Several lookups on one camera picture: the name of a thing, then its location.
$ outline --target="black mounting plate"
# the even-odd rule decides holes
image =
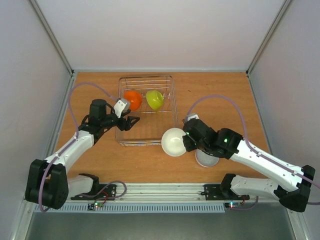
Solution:
[[[222,192],[220,190],[220,184],[205,184],[203,195],[205,195],[205,200],[208,200],[208,201],[214,201],[214,200],[236,201],[236,200],[250,199],[249,195],[244,195],[242,197],[242,196],[238,196],[235,193],[230,198],[227,199],[222,195]]]
[[[98,191],[99,192],[106,184],[99,184],[99,188]],[[104,190],[104,192],[106,192],[108,194],[109,197],[114,197],[116,196],[117,193],[117,185],[115,184],[111,184],[109,186],[107,186]],[[84,201],[88,201],[88,200],[96,200],[96,199],[100,199],[100,198],[104,198],[105,194],[103,192],[101,192],[98,196],[95,197],[87,197],[87,196],[80,196],[80,195],[76,195],[74,197],[71,197],[71,200],[84,200]]]

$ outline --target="white backdrop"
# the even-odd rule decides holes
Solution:
[[[248,69],[283,0],[38,0],[76,70]]]
[[[69,74],[27,0],[0,2],[0,32],[0,239],[7,240]]]
[[[272,153],[316,169],[320,182],[320,1],[295,0],[252,73]],[[311,202],[320,190],[311,188]],[[320,206],[303,213],[313,240],[320,236]]]

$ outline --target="perforated metal strip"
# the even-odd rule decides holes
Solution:
[[[37,205],[34,212],[40,212]],[[49,213],[224,213],[223,203],[107,203],[103,207],[90,210],[87,203],[66,203],[60,209],[50,209]]]

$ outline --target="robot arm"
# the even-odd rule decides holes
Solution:
[[[59,209],[65,201],[78,194],[91,192],[99,180],[96,176],[80,174],[75,178],[67,179],[67,173],[79,157],[90,149],[112,127],[121,131],[130,130],[139,120],[139,117],[125,115],[130,113],[130,103],[119,99],[112,107],[103,99],[95,99],[90,105],[89,114],[84,117],[78,131],[57,152],[44,160],[34,160],[29,169],[25,199],[39,203],[40,185],[46,168],[52,165],[46,176],[42,191],[42,204]]]
[[[254,195],[278,200],[283,206],[296,212],[306,209],[311,184],[296,174],[313,180],[315,169],[309,165],[295,166],[259,149],[250,143],[254,153],[240,134],[228,128],[215,132],[194,114],[184,122],[183,144],[188,152],[200,149],[218,158],[226,158],[247,165],[269,179],[246,178],[228,173],[221,182],[221,193],[228,199],[231,195]],[[267,156],[275,163],[261,157]],[[283,169],[292,170],[291,174]]]

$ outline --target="wooden tabletop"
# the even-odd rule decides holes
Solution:
[[[91,82],[98,84],[111,95],[117,96],[120,77],[147,76],[159,73],[137,72],[80,72],[76,84]],[[267,144],[261,127],[251,88],[245,73],[236,72],[166,72],[173,76],[179,124],[190,106],[199,98],[220,94],[235,101],[240,107],[248,129],[249,140],[257,147],[267,151]],[[78,125],[93,99],[106,99],[114,102],[99,89],[84,85],[77,88],[71,97],[71,106]],[[229,128],[243,134],[240,117],[234,107],[223,99],[208,99],[198,104],[194,110],[202,121],[214,130]],[[75,133],[75,126],[69,112],[66,113],[58,148]],[[205,168],[195,159],[195,152],[187,152],[180,157],[170,157],[161,145],[121,146],[115,140],[115,128],[85,152],[72,166],[69,177],[80,173],[99,176],[101,182],[121,180],[126,183],[217,183],[226,173],[244,177],[263,178],[255,170],[232,160],[220,159],[218,164]]]

